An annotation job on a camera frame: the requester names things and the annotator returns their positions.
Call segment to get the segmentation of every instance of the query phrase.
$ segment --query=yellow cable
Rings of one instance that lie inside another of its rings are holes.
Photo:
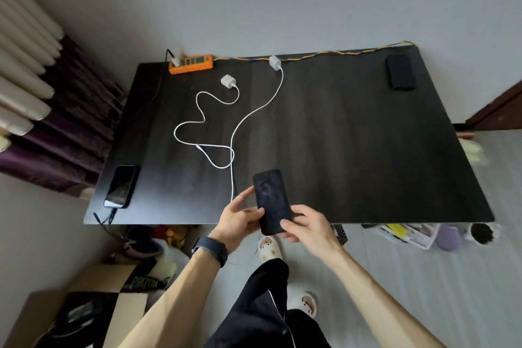
[[[370,50],[362,50],[362,51],[359,51],[359,52],[339,51],[339,50],[319,51],[319,52],[315,52],[314,54],[304,55],[303,57],[299,57],[299,58],[281,59],[281,62],[301,61],[301,60],[306,59],[306,58],[315,57],[316,55],[329,54],[329,53],[335,53],[335,54],[339,54],[339,55],[360,55],[360,54],[364,54],[365,52],[375,52],[375,51],[383,50],[385,48],[395,47],[395,46],[398,46],[399,44],[405,44],[405,45],[408,45],[408,46],[414,46],[415,45],[415,43],[413,41],[400,41],[398,43],[388,44],[386,46],[372,48]],[[238,58],[238,57],[215,58],[214,61],[226,61],[226,60],[229,60],[229,59],[235,59],[235,60],[238,60],[238,61],[268,61],[268,58]]]

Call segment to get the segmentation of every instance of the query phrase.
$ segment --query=box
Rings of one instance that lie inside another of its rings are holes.
[[[117,348],[145,313],[146,293],[120,292],[134,268],[91,266],[65,291],[30,294],[4,348]]]

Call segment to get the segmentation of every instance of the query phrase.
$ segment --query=hand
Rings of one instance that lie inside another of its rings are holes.
[[[253,192],[254,186],[250,186],[234,198],[223,210],[216,228],[208,235],[209,238],[225,244],[229,254],[238,248],[246,236],[259,230],[259,219],[265,214],[265,210],[258,209],[257,206],[240,210],[243,201]]]
[[[290,242],[302,242],[308,251],[327,263],[339,249],[343,247],[337,240],[325,216],[306,205],[292,205],[294,213],[302,213],[295,216],[293,221],[281,220],[281,227],[286,233],[280,233],[281,238],[287,238]]]

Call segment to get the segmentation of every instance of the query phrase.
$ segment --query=orange power strip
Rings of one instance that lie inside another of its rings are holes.
[[[212,69],[214,67],[214,57],[211,54],[183,58],[180,62],[181,64],[179,66],[174,66],[172,61],[169,62],[170,74],[194,72],[196,70]]]

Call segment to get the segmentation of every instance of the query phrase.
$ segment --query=white cable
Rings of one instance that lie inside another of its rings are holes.
[[[276,93],[274,94],[274,96],[272,96],[270,98],[270,101],[266,102],[263,106],[261,107],[258,107],[257,109],[251,111],[249,114],[247,114],[245,117],[243,117],[243,119],[239,122],[239,124],[235,127],[234,129],[234,132],[232,133],[232,136],[230,137],[230,146],[226,146],[226,145],[219,145],[219,144],[203,144],[203,143],[190,143],[190,142],[184,142],[182,141],[181,139],[179,139],[177,136],[176,136],[176,131],[178,130],[179,127],[181,127],[182,125],[185,125],[185,124],[202,124],[206,121],[206,118],[205,118],[205,114],[203,113],[203,111],[201,110],[201,107],[199,107],[199,103],[198,103],[198,96],[199,94],[207,94],[207,95],[210,95],[212,98],[214,98],[216,101],[219,101],[221,102],[222,104],[224,105],[232,105],[232,104],[235,104],[238,99],[239,99],[239,88],[233,84],[232,86],[235,87],[237,90],[238,90],[238,97],[235,99],[235,101],[233,102],[224,102],[220,99],[218,99],[217,97],[215,97],[214,95],[206,92],[206,91],[200,91],[196,94],[196,106],[197,108],[199,109],[202,117],[203,117],[203,120],[202,121],[185,121],[185,122],[182,122],[181,124],[179,124],[176,128],[174,128],[174,138],[176,138],[176,140],[180,143],[183,143],[183,144],[188,144],[190,146],[195,146],[196,148],[198,148],[199,150],[201,150],[203,152],[203,154],[205,154],[205,156],[207,157],[207,159],[210,161],[210,163],[216,167],[216,168],[219,168],[219,169],[225,169],[225,168],[228,168],[230,167],[230,183],[231,183],[231,187],[232,187],[232,194],[230,196],[230,201],[232,201],[234,199],[234,170],[232,168],[232,163],[234,162],[234,158],[235,158],[235,152],[234,152],[234,149],[232,149],[232,142],[234,140],[234,135],[236,133],[236,131],[238,130],[239,126],[243,123],[243,121],[245,121],[249,116],[251,116],[252,114],[256,113],[258,110],[261,110],[263,109],[265,106],[268,106],[268,104],[270,102],[272,102],[274,100],[274,98],[276,97],[277,93],[279,92],[279,90],[281,89],[281,86],[283,85],[283,78],[284,78],[284,73],[283,73],[283,68],[282,67],[279,67],[279,70],[281,71],[281,82],[279,83],[279,87],[277,87],[277,91]],[[214,162],[212,162],[212,160],[210,159],[209,155],[203,150],[202,146],[209,146],[209,147],[225,147],[227,149],[230,150],[230,162],[228,164],[226,164],[225,166],[218,166],[216,164],[214,164]]]

